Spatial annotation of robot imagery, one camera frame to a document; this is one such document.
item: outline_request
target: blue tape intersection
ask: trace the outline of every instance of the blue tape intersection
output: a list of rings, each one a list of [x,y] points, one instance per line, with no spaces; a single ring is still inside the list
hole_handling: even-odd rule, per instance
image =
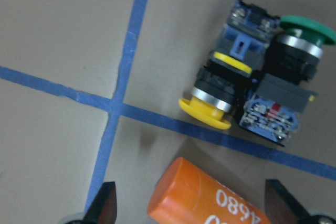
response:
[[[336,181],[336,167],[288,154],[279,150],[270,150],[256,143],[124,104],[123,100],[130,77],[135,51],[138,45],[138,38],[141,31],[147,1],[148,0],[134,0],[128,32],[124,41],[123,55],[119,65],[117,88],[112,99],[77,91],[45,79],[0,66],[1,79],[52,95],[68,97],[76,102],[90,105],[109,113],[109,119],[101,139],[97,160],[93,170],[85,211],[92,203],[96,193],[103,183],[120,116],[126,116],[163,129],[178,132],[202,141],[230,148],[231,150],[256,156],[258,158]]]

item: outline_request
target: orange cylinder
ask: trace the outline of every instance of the orange cylinder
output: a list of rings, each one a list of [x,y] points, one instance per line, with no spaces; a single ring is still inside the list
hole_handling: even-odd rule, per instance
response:
[[[270,224],[263,212],[182,157],[163,174],[147,214],[160,224]]]

